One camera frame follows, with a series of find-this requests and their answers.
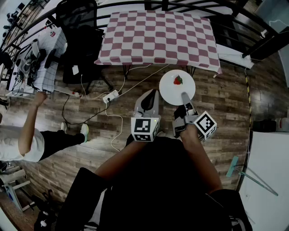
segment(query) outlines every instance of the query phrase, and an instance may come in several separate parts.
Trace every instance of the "checkered tablecloth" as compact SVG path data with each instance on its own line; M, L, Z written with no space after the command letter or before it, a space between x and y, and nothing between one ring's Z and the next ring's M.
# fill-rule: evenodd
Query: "checkered tablecloth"
M38 37L39 49L46 50L46 57L44 61L41 62L40 68L37 71L36 80L33 85L40 91L46 90L49 92L54 91L54 80L56 75L56 70L58 63L51 62L49 68L45 69L44 65L48 58L49 53L56 49L55 56L60 57L64 50L64 45L66 43L65 35L61 28L49 29L47 28L43 34Z
M210 21L166 11L112 13L95 63L191 65L222 73Z

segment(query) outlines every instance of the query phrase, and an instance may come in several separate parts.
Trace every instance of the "black leg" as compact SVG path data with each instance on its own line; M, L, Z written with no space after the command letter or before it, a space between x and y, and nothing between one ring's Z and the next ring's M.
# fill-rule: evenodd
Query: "black leg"
M106 80L104 76L100 75L100 78L108 85L108 90L111 91L113 89L113 86L110 85L110 83Z

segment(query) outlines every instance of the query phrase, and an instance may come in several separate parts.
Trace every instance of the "black chair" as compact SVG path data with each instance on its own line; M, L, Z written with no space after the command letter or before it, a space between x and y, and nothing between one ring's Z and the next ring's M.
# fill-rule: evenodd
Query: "black chair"
M113 87L102 76L103 66L94 64L97 60L103 40L103 30L97 28L97 4L94 0L63 0L56 7L56 20L61 26L66 40L67 49L61 56L60 63L64 64L64 83L88 83L101 78ZM78 66L79 72L73 75L72 67Z

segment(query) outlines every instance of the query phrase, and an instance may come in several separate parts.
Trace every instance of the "hand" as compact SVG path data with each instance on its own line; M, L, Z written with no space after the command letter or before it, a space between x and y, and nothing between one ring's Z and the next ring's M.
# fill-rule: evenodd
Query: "hand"
M39 107L46 98L47 98L47 94L45 92L37 92L34 97L33 104Z
M180 133L184 146L199 144L198 129L195 125L187 125L186 129Z

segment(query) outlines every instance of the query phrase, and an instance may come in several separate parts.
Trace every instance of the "white box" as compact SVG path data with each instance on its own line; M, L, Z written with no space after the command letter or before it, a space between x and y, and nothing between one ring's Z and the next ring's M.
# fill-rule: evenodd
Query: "white box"
M213 120L213 118L206 111L194 121L194 125L204 135L205 140L208 139L208 137L211 136L217 128L216 121Z
M135 141L153 142L159 129L159 118L131 118L131 134Z

